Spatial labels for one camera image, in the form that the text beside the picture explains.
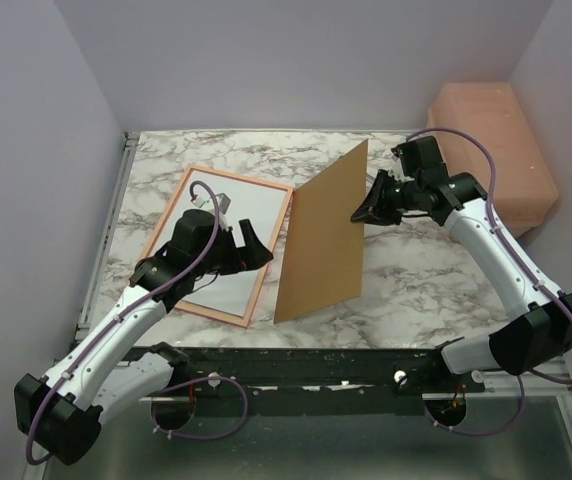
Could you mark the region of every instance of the box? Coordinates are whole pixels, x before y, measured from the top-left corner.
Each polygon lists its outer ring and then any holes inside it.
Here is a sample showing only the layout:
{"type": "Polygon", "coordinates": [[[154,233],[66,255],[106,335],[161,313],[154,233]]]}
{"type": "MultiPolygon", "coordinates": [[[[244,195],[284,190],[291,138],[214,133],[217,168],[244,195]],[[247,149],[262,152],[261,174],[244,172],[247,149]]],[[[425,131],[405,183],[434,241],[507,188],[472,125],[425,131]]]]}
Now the box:
{"type": "MultiPolygon", "coordinates": [[[[429,127],[450,127],[479,140],[497,165],[495,208],[517,237],[540,225],[559,193],[510,85],[446,84],[428,111],[429,127]]],[[[467,140],[436,133],[451,175],[470,172],[488,189],[490,168],[467,140]]]]}

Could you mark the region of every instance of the brown panel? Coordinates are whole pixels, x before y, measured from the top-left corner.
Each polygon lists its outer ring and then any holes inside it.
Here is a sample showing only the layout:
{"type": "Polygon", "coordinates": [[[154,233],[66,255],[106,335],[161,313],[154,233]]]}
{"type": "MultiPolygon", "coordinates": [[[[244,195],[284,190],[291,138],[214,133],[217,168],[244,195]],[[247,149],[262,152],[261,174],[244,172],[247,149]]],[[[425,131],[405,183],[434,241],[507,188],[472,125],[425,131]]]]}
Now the brown panel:
{"type": "Polygon", "coordinates": [[[362,292],[364,225],[350,216],[366,195],[364,141],[293,194],[275,322],[362,292]]]}

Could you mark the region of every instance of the marble surface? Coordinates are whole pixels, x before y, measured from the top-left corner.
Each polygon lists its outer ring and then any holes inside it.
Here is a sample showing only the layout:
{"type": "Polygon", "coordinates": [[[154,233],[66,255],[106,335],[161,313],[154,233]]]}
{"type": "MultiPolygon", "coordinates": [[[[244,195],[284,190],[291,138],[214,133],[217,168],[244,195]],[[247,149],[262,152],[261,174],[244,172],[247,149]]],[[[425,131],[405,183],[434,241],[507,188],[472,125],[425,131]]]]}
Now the marble surface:
{"type": "MultiPolygon", "coordinates": [[[[392,168],[394,133],[213,131],[143,133],[92,316],[96,325],[126,285],[184,168],[204,165],[299,186],[362,140],[368,171],[392,168]]],[[[286,227],[248,329],[173,312],[138,345],[417,348],[489,332],[506,320],[468,252],[430,219],[366,227],[363,293],[302,319],[273,324],[286,227]]]]}

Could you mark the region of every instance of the purple cable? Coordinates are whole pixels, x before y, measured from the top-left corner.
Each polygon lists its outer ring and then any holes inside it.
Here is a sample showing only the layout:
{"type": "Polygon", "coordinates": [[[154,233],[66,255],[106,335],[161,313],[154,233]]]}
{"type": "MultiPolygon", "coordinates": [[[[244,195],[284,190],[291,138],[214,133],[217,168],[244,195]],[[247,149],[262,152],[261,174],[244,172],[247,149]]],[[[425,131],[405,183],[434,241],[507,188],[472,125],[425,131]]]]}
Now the purple cable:
{"type": "MultiPolygon", "coordinates": [[[[486,200],[486,216],[488,217],[488,221],[491,227],[492,228],[497,227],[497,221],[495,220],[495,212],[493,210],[493,197],[495,195],[495,182],[497,181],[497,169],[495,167],[495,161],[493,160],[493,157],[490,154],[490,152],[474,137],[471,137],[467,133],[456,130],[454,128],[445,128],[445,127],[425,128],[423,130],[419,130],[418,132],[409,135],[408,137],[406,137],[406,140],[408,141],[419,135],[423,135],[424,133],[430,133],[430,132],[445,132],[445,133],[452,133],[454,135],[459,135],[460,137],[465,138],[473,145],[475,145],[484,154],[484,157],[486,157],[488,165],[490,166],[490,183],[488,186],[488,199],[486,200]]],[[[526,262],[519,255],[519,253],[517,253],[517,251],[513,248],[508,238],[504,235],[503,229],[497,228],[495,230],[495,234],[497,235],[497,238],[499,238],[504,248],[506,248],[510,256],[513,258],[513,260],[519,265],[524,274],[534,284],[536,284],[537,288],[539,288],[539,290],[544,295],[546,295],[546,297],[548,297],[564,313],[564,315],[572,325],[572,312],[568,309],[568,307],[566,307],[566,305],[564,305],[564,303],[559,299],[559,297],[557,297],[555,293],[551,292],[548,288],[546,288],[545,285],[539,284],[539,279],[537,278],[537,275],[528,267],[526,262]]],[[[560,383],[562,385],[572,385],[572,378],[569,379],[557,378],[551,375],[547,375],[545,373],[538,372],[537,370],[534,369],[530,370],[530,372],[534,375],[537,375],[538,377],[541,377],[545,380],[549,380],[551,382],[560,383]]]]}
{"type": "Polygon", "coordinates": [[[521,377],[517,377],[517,382],[519,383],[519,391],[520,391],[519,408],[517,410],[517,413],[515,413],[513,418],[511,418],[508,422],[506,422],[505,425],[498,427],[494,430],[488,430],[486,432],[471,432],[468,430],[456,430],[454,428],[447,427],[446,425],[442,425],[437,420],[435,420],[428,411],[428,408],[426,408],[426,406],[424,406],[424,412],[426,413],[426,416],[428,416],[428,418],[433,422],[433,425],[435,427],[441,428],[442,430],[445,430],[449,433],[455,433],[457,435],[463,435],[465,437],[490,437],[492,435],[499,435],[500,433],[507,432],[508,430],[513,428],[517,424],[517,420],[519,420],[522,414],[524,413],[524,410],[526,410],[526,392],[524,391],[524,383],[522,382],[521,377]]]}
{"type": "MultiPolygon", "coordinates": [[[[150,300],[154,296],[168,290],[175,283],[177,283],[179,280],[181,280],[186,275],[188,275],[199,264],[199,262],[201,262],[204,259],[206,254],[208,254],[211,247],[215,243],[215,239],[217,238],[217,233],[219,230],[219,204],[217,203],[217,197],[215,196],[215,193],[211,190],[211,188],[208,185],[206,185],[204,182],[202,182],[200,180],[195,180],[194,182],[192,182],[190,184],[189,192],[190,192],[191,197],[193,197],[193,198],[195,197],[195,193],[194,193],[195,186],[200,186],[204,190],[206,190],[206,193],[208,193],[208,195],[210,196],[211,201],[213,202],[213,207],[214,207],[213,215],[215,216],[215,222],[213,224],[213,231],[212,231],[212,233],[208,239],[208,242],[206,242],[204,249],[195,258],[195,260],[193,260],[193,262],[190,265],[188,265],[188,267],[186,267],[181,273],[177,274],[175,277],[171,278],[166,283],[160,285],[159,287],[155,288],[151,292],[149,292],[146,295],[144,295],[143,297],[135,300],[129,306],[124,308],[117,315],[117,317],[120,319],[119,321],[116,319],[113,319],[109,323],[107,323],[106,326],[88,343],[86,348],[84,348],[84,350],[82,350],[82,352],[75,359],[75,361],[73,363],[71,363],[70,366],[65,370],[66,373],[72,375],[73,372],[75,370],[77,370],[77,367],[79,367],[79,365],[88,356],[88,354],[95,348],[95,346],[100,341],[102,341],[104,339],[104,337],[108,334],[108,332],[115,325],[119,324],[120,321],[123,321],[129,313],[133,312],[133,310],[135,310],[137,307],[141,306],[143,303],[147,302],[148,300],[150,300]]],[[[51,402],[51,400],[53,399],[53,397],[55,396],[57,391],[61,388],[61,386],[65,382],[66,382],[66,379],[64,377],[60,377],[57,380],[57,382],[55,382],[55,384],[50,389],[50,391],[46,394],[46,396],[44,397],[42,402],[39,404],[37,411],[35,412],[35,416],[33,417],[33,420],[30,424],[30,428],[28,429],[28,435],[26,438],[25,454],[26,454],[26,461],[28,462],[29,465],[34,465],[34,466],[41,465],[42,463],[47,461],[52,456],[52,454],[49,453],[49,454],[47,454],[44,457],[39,458],[39,459],[36,459],[35,457],[33,457],[33,443],[35,442],[35,437],[37,435],[37,427],[39,426],[39,422],[41,421],[42,417],[44,416],[44,412],[48,408],[48,404],[51,402]]]]}
{"type": "Polygon", "coordinates": [[[235,388],[237,388],[237,390],[239,390],[239,393],[241,393],[241,395],[242,395],[242,400],[244,402],[244,407],[242,410],[242,416],[240,417],[239,422],[237,422],[232,428],[226,430],[225,432],[216,433],[214,435],[193,435],[190,433],[181,433],[181,432],[173,431],[173,430],[164,430],[163,428],[161,428],[157,424],[157,416],[156,416],[155,409],[151,409],[150,416],[153,419],[153,422],[155,423],[155,430],[160,431],[162,433],[165,433],[167,435],[171,435],[173,437],[188,438],[189,440],[221,440],[222,438],[229,437],[233,433],[237,432],[237,430],[239,430],[244,425],[244,422],[246,422],[246,417],[248,416],[248,396],[246,395],[246,392],[244,391],[244,387],[242,387],[239,383],[237,383],[232,378],[219,377],[219,376],[194,378],[193,380],[189,380],[187,382],[180,383],[178,385],[173,385],[172,387],[164,388],[163,390],[159,390],[156,393],[157,394],[168,393],[168,392],[172,392],[173,390],[179,390],[180,388],[189,387],[191,385],[195,385],[198,383],[204,383],[204,382],[216,381],[216,380],[220,380],[222,382],[230,383],[235,388]]]}

